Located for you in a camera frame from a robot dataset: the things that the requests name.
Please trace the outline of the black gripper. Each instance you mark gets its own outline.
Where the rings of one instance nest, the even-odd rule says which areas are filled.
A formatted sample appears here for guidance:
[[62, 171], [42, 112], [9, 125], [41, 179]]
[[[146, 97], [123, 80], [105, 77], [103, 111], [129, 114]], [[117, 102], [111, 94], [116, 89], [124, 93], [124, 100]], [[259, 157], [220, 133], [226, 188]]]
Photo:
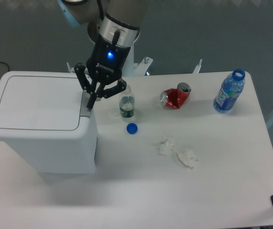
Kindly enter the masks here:
[[[121, 75], [130, 49], [130, 47], [113, 44], [101, 35], [98, 35], [92, 54], [86, 61], [86, 67], [92, 83], [86, 77], [85, 65], [82, 63], [75, 65], [74, 71], [81, 88], [90, 95], [86, 105], [87, 108], [91, 110], [95, 101], [100, 101], [102, 98], [108, 99], [126, 90], [127, 83], [121, 78]], [[116, 80], [117, 84], [115, 86], [104, 89], [104, 83], [113, 83]], [[96, 91], [97, 82], [101, 84]]]

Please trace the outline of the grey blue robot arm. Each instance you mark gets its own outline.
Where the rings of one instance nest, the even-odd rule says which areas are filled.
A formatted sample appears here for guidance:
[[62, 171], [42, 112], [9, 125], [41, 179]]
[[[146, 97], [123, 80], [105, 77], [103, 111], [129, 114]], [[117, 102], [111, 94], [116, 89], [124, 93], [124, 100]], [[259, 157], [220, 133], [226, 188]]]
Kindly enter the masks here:
[[91, 56], [74, 67], [79, 83], [89, 95], [86, 105], [126, 89], [122, 69], [140, 32], [148, 0], [60, 0], [67, 21], [81, 25], [98, 21], [99, 32]]

